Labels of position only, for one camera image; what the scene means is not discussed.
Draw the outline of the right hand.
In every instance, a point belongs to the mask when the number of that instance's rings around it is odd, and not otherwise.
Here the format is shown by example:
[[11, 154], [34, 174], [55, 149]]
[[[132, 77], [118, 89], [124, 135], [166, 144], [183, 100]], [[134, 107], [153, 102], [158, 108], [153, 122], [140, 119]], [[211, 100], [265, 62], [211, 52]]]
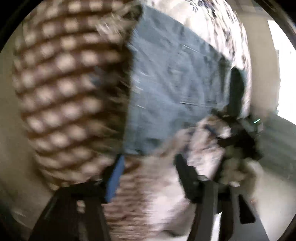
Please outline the right hand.
[[260, 163], [252, 158], [243, 158], [238, 151], [226, 154], [218, 182], [254, 191], [263, 177]]

